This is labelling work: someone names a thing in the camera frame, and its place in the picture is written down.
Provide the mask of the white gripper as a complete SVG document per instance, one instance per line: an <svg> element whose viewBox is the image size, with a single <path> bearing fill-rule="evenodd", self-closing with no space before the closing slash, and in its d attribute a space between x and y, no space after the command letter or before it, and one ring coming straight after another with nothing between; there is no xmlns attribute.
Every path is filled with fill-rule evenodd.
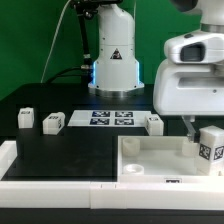
<svg viewBox="0 0 224 224"><path fill-rule="evenodd" d="M164 60L156 74L153 105L160 115L183 116L188 140L198 142L194 116L224 115L224 77L216 76L211 65Z"/></svg>

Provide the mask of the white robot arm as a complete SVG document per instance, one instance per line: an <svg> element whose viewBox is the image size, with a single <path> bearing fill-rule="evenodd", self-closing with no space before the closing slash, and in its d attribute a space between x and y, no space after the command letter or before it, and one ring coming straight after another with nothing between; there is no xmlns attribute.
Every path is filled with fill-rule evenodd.
<svg viewBox="0 0 224 224"><path fill-rule="evenodd" d="M224 115L224 0L170 0L182 13L199 14L200 28L165 42L166 59L154 84L160 115L181 116L190 132L194 116ZM110 1L99 3L99 57L89 90L124 97L144 88L134 54L134 20Z"/></svg>

